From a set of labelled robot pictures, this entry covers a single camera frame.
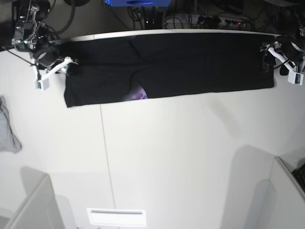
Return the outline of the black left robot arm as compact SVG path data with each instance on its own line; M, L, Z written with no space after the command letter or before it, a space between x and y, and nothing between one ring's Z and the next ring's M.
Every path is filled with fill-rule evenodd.
M305 2L268 0L278 13L267 13L277 36L263 45L264 72L280 68L284 75L305 72Z

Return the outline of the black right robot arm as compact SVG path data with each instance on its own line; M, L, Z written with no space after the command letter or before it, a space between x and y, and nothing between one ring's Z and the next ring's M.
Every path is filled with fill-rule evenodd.
M66 72L69 65L76 62L70 57L60 56L55 39L64 33L71 25L75 11L76 1L69 1L71 13L67 23L60 30L50 30L46 20L52 12L56 1L50 4L48 0L23 0L20 4L18 19L15 23L12 47L19 52L27 52L37 79L48 77L54 73Z

